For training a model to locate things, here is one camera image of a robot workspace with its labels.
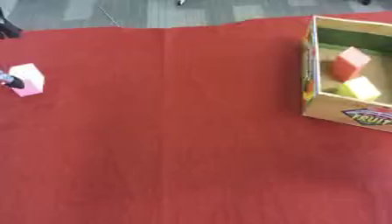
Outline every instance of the gray floor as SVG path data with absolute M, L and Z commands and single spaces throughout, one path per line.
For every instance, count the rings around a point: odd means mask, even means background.
M 218 25 L 250 18 L 392 10 L 392 0 L 0 0 L 8 19 L 27 30 L 120 25 Z

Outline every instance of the red tablecloth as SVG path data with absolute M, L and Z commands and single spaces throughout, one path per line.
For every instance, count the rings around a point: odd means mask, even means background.
M 0 89 L 0 223 L 392 223 L 392 135 L 300 115 L 308 20 L 2 41 L 46 86 Z

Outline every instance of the robotic arm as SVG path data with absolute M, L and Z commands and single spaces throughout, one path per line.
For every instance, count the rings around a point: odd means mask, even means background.
M 2 8 L 0 8 L 0 39 L 16 39 L 20 37 L 22 30 L 17 28 L 13 23 L 8 21 Z M 8 88 L 25 88 L 24 82 L 16 76 L 5 73 L 0 70 L 0 81 Z

